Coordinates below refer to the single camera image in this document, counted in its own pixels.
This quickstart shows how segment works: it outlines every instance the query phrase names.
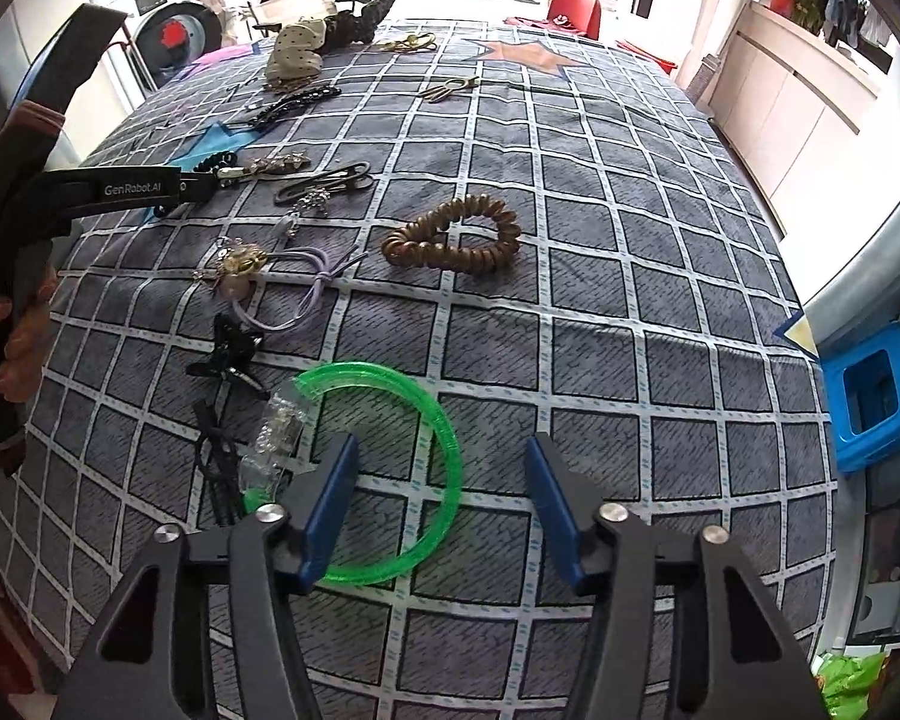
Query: star pattern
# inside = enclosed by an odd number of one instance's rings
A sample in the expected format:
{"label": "star pattern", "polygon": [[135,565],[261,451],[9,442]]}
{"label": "star pattern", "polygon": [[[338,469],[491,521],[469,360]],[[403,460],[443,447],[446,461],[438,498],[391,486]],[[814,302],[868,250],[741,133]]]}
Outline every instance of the star pattern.
{"label": "star pattern", "polygon": [[516,62],[531,70],[546,73],[548,76],[559,76],[566,79],[568,67],[586,67],[583,62],[570,59],[566,56],[552,52],[543,43],[502,43],[497,40],[474,40],[478,46],[487,49],[481,55],[474,57],[485,62]]}

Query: red object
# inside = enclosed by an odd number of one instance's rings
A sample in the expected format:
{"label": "red object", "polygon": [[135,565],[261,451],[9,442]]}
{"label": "red object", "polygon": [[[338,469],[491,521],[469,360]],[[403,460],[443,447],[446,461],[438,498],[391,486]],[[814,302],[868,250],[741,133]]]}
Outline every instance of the red object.
{"label": "red object", "polygon": [[770,0],[770,10],[789,19],[794,15],[794,0]]}
{"label": "red object", "polygon": [[578,33],[586,35],[590,40],[600,37],[600,1],[599,0],[550,0],[547,9],[547,20],[554,17],[567,16]]}
{"label": "red object", "polygon": [[[568,25],[554,23],[557,16],[567,16]],[[564,35],[583,35],[590,40],[600,38],[600,0],[550,0],[546,20],[509,16],[504,23],[514,26],[537,26]]]}
{"label": "red object", "polygon": [[676,62],[671,62],[669,59],[661,59],[659,56],[653,55],[652,53],[641,49],[641,47],[636,46],[629,41],[618,40],[617,47],[618,49],[623,49],[625,52],[635,53],[637,56],[642,56],[644,59],[649,59],[652,62],[656,62],[656,64],[660,66],[660,70],[663,70],[666,74],[668,74],[668,76],[677,69]]}
{"label": "red object", "polygon": [[172,49],[186,43],[189,36],[186,26],[177,19],[173,19],[163,25],[163,31],[160,33],[160,42],[167,49]]}

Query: green plastic bag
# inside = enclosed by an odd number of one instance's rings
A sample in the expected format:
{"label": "green plastic bag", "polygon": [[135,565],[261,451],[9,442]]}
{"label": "green plastic bag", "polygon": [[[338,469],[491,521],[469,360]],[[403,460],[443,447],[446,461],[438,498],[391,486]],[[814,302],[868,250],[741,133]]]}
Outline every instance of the green plastic bag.
{"label": "green plastic bag", "polygon": [[832,720],[860,720],[866,714],[866,698],[880,677],[885,656],[831,655],[823,661],[817,677],[823,679],[821,693]]}

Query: pearl bead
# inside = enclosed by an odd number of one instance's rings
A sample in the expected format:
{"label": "pearl bead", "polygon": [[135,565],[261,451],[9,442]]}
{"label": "pearl bead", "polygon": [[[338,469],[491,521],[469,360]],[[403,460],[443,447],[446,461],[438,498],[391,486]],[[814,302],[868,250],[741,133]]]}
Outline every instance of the pearl bead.
{"label": "pearl bead", "polygon": [[250,294],[250,279],[247,276],[223,276],[217,291],[227,300],[243,300]]}

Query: table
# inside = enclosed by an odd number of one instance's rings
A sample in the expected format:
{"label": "table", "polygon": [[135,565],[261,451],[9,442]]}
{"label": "table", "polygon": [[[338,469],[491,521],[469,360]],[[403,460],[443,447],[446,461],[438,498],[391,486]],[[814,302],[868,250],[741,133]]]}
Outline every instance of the table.
{"label": "table", "polygon": [[[306,327],[267,338],[254,372],[273,385],[319,361],[392,365],[439,396],[463,446],[463,505],[432,559],[384,586],[293,601],[324,716],[559,717],[590,608],[554,576],[525,498],[522,442],[535,431],[653,522],[730,528],[810,652],[833,560],[829,418],[816,365],[773,334],[799,305],[744,178],[655,64],[485,23],[392,23],[379,37],[410,30],[434,31],[439,47],[325,57],[323,77],[343,93],[242,152],[304,149],[319,170],[365,160],[376,177],[298,234],[298,245],[337,254],[355,242],[370,257]],[[184,153],[208,122],[259,97],[258,81],[236,87],[265,60],[168,84],[88,164]],[[445,103],[415,96],[471,74],[480,87]],[[272,242],[279,186],[231,187],[152,223],[103,215],[63,266],[29,456],[0,488],[0,570],[64,668],[159,523],[211,522],[192,467],[194,399],[214,402],[241,442],[253,433],[259,402],[183,373],[223,309],[192,271],[221,234]],[[386,231],[465,191],[518,213],[510,271],[386,264]],[[449,233],[485,237],[480,220]],[[275,266],[250,311],[277,322],[306,281],[298,264]],[[431,434],[384,395],[337,392],[300,461],[341,428],[362,437],[362,476],[337,560],[394,555],[439,499]],[[238,712],[226,591],[211,600],[218,702]],[[662,712],[672,597],[661,592],[655,609],[646,717]]]}

